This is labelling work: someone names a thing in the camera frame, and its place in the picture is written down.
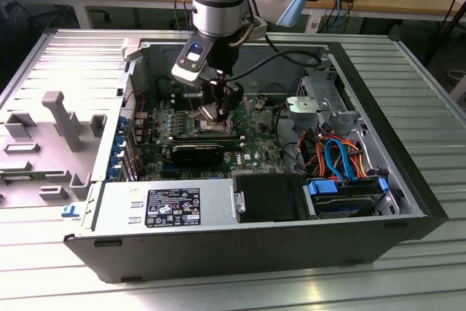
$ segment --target blue drive bracket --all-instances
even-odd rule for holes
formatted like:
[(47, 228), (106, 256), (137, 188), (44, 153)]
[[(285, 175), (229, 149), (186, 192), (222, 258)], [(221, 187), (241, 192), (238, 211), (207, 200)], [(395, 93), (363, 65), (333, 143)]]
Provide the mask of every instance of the blue drive bracket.
[(335, 182), (332, 180), (316, 180), (311, 181), (307, 188), (309, 189), (309, 193), (311, 196), (315, 196), (316, 194), (333, 194), (338, 193), (338, 189), (336, 188)]

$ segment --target metal slatted surface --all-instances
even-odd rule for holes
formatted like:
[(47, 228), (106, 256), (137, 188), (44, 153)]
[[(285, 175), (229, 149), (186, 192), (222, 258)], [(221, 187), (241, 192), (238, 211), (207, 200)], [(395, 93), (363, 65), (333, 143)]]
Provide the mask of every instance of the metal slatted surface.
[[(124, 38), (170, 39), (156, 31), (59, 31), (27, 84), (71, 78), (68, 65), (91, 55), (79, 89), (105, 100)], [(394, 247), (375, 264), (256, 275), (105, 284), (61, 242), (61, 208), (0, 211), (2, 310), (113, 307), (130, 310), (460, 310), (466, 302), (466, 131), (461, 112), (385, 36), (276, 35), (338, 41), (347, 50), (450, 220), (421, 241)], [(103, 63), (102, 69), (94, 65)], [(22, 92), (22, 98), (35, 98)]]

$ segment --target green motherboard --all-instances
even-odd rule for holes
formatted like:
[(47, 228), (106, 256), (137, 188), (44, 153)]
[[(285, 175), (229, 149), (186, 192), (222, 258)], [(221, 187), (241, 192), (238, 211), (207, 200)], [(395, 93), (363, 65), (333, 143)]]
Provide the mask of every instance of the green motherboard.
[[(232, 173), (285, 172), (272, 132), (273, 107), (265, 106), (263, 99), (244, 97), (225, 128), (200, 122), (196, 106), (194, 100), (159, 101), (150, 111), (137, 115), (135, 140), (143, 160), (140, 180), (231, 178)], [(170, 160), (175, 145), (206, 143), (225, 149), (221, 165), (180, 168)]]

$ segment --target table leg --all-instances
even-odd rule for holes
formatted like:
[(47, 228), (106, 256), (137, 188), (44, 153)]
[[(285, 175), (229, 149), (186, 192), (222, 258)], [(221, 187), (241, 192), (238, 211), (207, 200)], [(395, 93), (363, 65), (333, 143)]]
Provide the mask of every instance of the table leg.
[(92, 19), (85, 5), (73, 5), (81, 29), (92, 29)]
[(311, 9), (307, 19), (305, 33), (316, 34), (319, 29), (320, 19), (325, 15), (325, 9)]
[(450, 96), (456, 102), (465, 94), (466, 92), (466, 74), (462, 79), (459, 81), (456, 87), (450, 92)]
[(134, 26), (136, 29), (141, 29), (142, 28), (142, 23), (141, 23), (141, 14), (139, 12), (139, 8), (133, 7), (133, 17), (134, 17)]

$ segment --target blue plastic clip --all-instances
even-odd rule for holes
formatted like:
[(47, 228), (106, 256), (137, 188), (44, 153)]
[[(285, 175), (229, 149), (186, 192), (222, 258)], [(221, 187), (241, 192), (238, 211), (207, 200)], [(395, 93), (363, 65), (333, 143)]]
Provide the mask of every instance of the blue plastic clip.
[(307, 188), (309, 189), (311, 196), (316, 194), (338, 193), (335, 182), (332, 180), (311, 181), (310, 184), (307, 185)]
[(387, 184), (387, 181), (384, 178), (379, 179), (379, 185), (380, 185), (380, 188), (382, 189), (382, 191), (384, 193), (388, 192), (388, 184)]
[(63, 207), (63, 212), (61, 213), (62, 218), (77, 218), (79, 214), (75, 212), (75, 205), (65, 205)]

